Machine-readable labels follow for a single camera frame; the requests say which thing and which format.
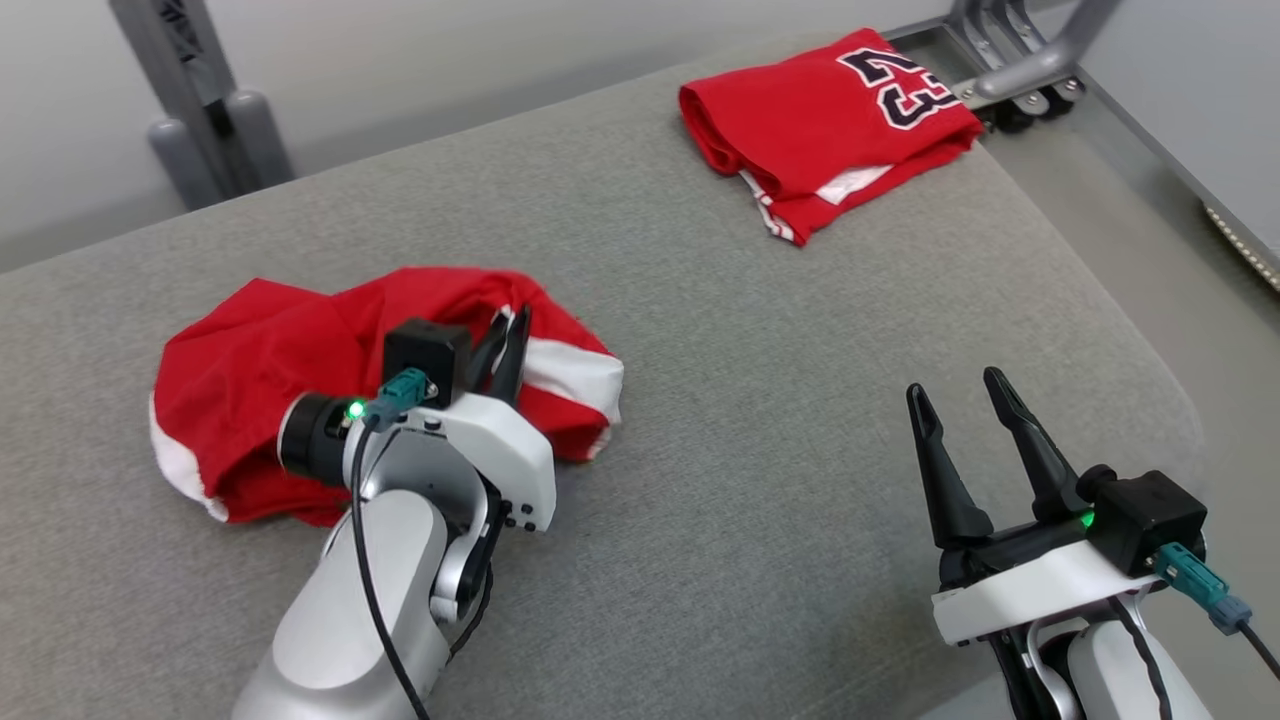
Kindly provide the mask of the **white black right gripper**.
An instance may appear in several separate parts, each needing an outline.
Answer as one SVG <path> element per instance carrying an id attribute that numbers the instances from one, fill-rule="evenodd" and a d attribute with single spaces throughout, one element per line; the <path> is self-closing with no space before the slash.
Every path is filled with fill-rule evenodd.
<path id="1" fill-rule="evenodd" d="M 1036 520 L 1055 524 L 993 533 L 945 447 L 945 427 L 925 388 L 908 387 L 932 538 L 943 552 L 940 592 L 932 597 L 943 642 L 959 646 L 1158 584 L 1152 574 L 1128 575 L 1085 539 L 1094 514 L 1084 512 L 1089 506 L 1076 492 L 1078 474 L 1000 368 L 986 368 L 983 382 L 1018 447 L 1034 493 Z"/>

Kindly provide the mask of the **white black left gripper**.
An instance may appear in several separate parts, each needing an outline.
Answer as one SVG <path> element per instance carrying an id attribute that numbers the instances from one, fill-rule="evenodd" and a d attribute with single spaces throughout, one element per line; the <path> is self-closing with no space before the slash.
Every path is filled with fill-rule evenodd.
<path id="1" fill-rule="evenodd" d="M 553 450 L 511 407 L 524 384 L 531 320 L 530 305 L 511 319 L 495 314 L 471 352 L 468 391 L 479 393 L 492 375 L 493 398 L 466 393 L 444 409 L 413 407 L 370 434 L 361 462 L 362 498 L 389 489 L 415 492 L 466 528 L 493 489 L 494 505 L 511 527 L 530 532 L 550 527 L 556 514 Z M 369 405 L 356 396 L 297 397 L 278 432 L 282 466 L 325 486 L 353 489 L 349 468 Z"/>

